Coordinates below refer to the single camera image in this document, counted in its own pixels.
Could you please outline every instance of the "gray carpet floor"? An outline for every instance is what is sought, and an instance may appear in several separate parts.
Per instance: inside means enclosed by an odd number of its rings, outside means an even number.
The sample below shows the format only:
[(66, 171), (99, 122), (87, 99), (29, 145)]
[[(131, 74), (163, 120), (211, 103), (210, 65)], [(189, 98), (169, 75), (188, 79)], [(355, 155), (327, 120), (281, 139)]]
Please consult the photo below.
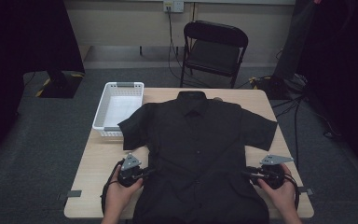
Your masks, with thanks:
[[(178, 76), (180, 68), (172, 72)], [(272, 68), (242, 68), (236, 86), (251, 89), (246, 83), (249, 77), (272, 72)], [(47, 99), (34, 97), (47, 74), (32, 76), (24, 76), (27, 85), (20, 115), (0, 146), (0, 223), (100, 223), (66, 218), (60, 195), (72, 187), (103, 85), (141, 81), (146, 87), (178, 87), (179, 80), (169, 68), (88, 69), (73, 99)], [(195, 76), (214, 88), (229, 86), (227, 79)], [(272, 106), (282, 102), (270, 101)], [(275, 114), (290, 105), (274, 107)], [(295, 110), (277, 120), (296, 157)], [(306, 101), (297, 111), (296, 122), (299, 172), (313, 192), (310, 200), (315, 210), (314, 217), (304, 222), (358, 223), (358, 160), (345, 141), (324, 137), (326, 123)]]

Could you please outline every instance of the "person's right hand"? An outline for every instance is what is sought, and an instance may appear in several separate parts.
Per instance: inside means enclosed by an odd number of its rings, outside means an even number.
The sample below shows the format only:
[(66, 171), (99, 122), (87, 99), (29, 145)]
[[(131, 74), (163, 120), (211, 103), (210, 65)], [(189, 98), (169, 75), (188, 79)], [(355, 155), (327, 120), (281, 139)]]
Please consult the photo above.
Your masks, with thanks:
[[(291, 175), (289, 168), (281, 164), (285, 174)], [(280, 211), (286, 223), (301, 223), (295, 206), (295, 186), (288, 180), (278, 189), (272, 189), (263, 179), (258, 179), (258, 184), (267, 193), (272, 203)]]

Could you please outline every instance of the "shirt collar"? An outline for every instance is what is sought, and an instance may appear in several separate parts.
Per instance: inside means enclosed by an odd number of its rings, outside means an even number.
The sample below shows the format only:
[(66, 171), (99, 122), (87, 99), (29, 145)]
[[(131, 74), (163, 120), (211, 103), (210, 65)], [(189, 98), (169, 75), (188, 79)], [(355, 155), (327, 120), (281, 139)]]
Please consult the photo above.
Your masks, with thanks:
[(196, 111), (204, 116), (208, 108), (208, 100), (203, 91), (180, 91), (176, 103), (183, 116)]

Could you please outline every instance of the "white plastic basket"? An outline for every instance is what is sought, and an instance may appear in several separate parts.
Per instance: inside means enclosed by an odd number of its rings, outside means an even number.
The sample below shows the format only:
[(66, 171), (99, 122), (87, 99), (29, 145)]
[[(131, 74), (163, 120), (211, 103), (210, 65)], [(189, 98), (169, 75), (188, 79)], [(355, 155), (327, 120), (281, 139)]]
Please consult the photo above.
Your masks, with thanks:
[(106, 83), (92, 128), (101, 136), (123, 136), (118, 124), (141, 107), (143, 98), (142, 82)]

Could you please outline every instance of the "black folding chair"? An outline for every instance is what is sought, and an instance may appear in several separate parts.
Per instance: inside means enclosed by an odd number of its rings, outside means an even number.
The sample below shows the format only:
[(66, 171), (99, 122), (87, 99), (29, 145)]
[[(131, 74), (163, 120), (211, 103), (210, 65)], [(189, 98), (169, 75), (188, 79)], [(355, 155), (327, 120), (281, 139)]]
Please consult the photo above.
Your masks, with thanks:
[(209, 21), (191, 21), (185, 26), (185, 53), (180, 87), (185, 68), (231, 77), (231, 89), (248, 46), (248, 36), (241, 29)]

